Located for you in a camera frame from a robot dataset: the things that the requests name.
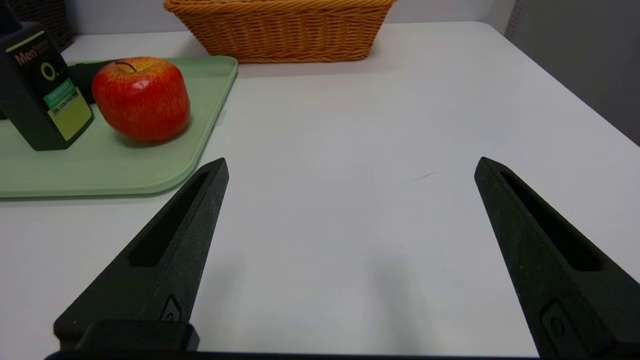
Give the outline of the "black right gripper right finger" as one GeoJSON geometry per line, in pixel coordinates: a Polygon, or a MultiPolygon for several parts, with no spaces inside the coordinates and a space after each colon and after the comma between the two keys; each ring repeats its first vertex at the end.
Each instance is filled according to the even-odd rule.
{"type": "Polygon", "coordinates": [[[638,281],[504,164],[474,180],[539,357],[637,359],[638,281]]]}

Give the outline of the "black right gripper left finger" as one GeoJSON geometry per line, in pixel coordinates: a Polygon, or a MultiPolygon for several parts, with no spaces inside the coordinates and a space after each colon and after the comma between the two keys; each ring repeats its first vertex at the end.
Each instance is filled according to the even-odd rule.
{"type": "Polygon", "coordinates": [[[177,353],[200,338],[190,317],[227,184],[201,166],[54,322],[62,353],[177,353]]]}

